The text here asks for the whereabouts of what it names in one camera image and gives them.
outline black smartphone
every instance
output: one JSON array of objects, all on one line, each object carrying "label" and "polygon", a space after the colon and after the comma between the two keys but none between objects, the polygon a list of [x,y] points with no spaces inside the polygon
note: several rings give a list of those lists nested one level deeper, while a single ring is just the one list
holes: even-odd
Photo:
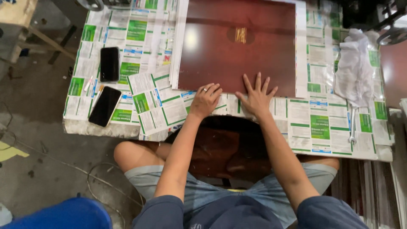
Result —
[{"label": "black smartphone", "polygon": [[121,91],[105,86],[90,113],[89,122],[106,127],[121,97]]},{"label": "black smartphone", "polygon": [[120,77],[120,49],[101,49],[101,82],[117,82]]}]

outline blue container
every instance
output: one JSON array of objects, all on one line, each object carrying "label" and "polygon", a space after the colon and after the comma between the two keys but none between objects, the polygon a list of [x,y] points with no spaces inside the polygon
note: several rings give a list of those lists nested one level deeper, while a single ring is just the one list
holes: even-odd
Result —
[{"label": "blue container", "polygon": [[103,205],[88,198],[72,198],[17,218],[2,229],[111,229],[112,221]]}]

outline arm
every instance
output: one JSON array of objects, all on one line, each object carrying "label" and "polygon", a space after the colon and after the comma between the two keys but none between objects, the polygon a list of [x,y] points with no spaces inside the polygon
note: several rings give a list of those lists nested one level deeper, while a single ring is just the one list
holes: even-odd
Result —
[{"label": "arm", "polygon": [[309,181],[300,161],[280,133],[269,111],[270,100],[278,88],[275,87],[267,95],[270,78],[266,79],[262,89],[260,78],[261,75],[258,73],[256,86],[253,89],[246,74],[244,74],[243,80],[248,91],[248,98],[245,99],[240,92],[236,92],[236,96],[246,109],[257,117],[276,178],[284,189],[292,208],[297,212],[297,208],[303,200],[312,196],[319,196],[319,193]]},{"label": "arm", "polygon": [[171,146],[154,197],[172,195],[184,202],[186,175],[195,137],[201,121],[213,112],[219,102],[222,89],[218,88],[219,84],[208,84],[198,89],[184,125]]}]

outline shorts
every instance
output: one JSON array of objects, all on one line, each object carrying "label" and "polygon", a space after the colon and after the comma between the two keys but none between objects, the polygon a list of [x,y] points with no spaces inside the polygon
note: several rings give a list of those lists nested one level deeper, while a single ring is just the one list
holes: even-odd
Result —
[{"label": "shorts", "polygon": [[[322,164],[301,163],[315,189],[324,193],[337,173],[335,168]],[[125,173],[125,176],[143,195],[146,200],[153,197],[158,179],[161,176],[162,165],[149,165],[131,169]],[[250,196],[256,201],[272,209],[273,213],[280,219],[284,228],[290,226],[297,217],[290,202],[278,183],[274,173],[261,179],[250,189],[244,192],[232,192],[227,189],[216,187],[205,182],[197,180],[188,173],[185,197],[184,197],[184,225],[201,211],[207,204],[225,196],[243,195]]]}]

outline wrench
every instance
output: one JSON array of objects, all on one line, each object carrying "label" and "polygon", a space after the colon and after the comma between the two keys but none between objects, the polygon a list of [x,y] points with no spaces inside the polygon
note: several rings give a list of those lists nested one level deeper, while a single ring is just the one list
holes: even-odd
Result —
[{"label": "wrench", "polygon": [[348,140],[349,143],[351,143],[352,145],[356,144],[356,138],[355,138],[355,114],[356,114],[356,109],[357,109],[357,107],[352,106],[352,119],[350,121],[350,137],[349,137],[349,140]]}]

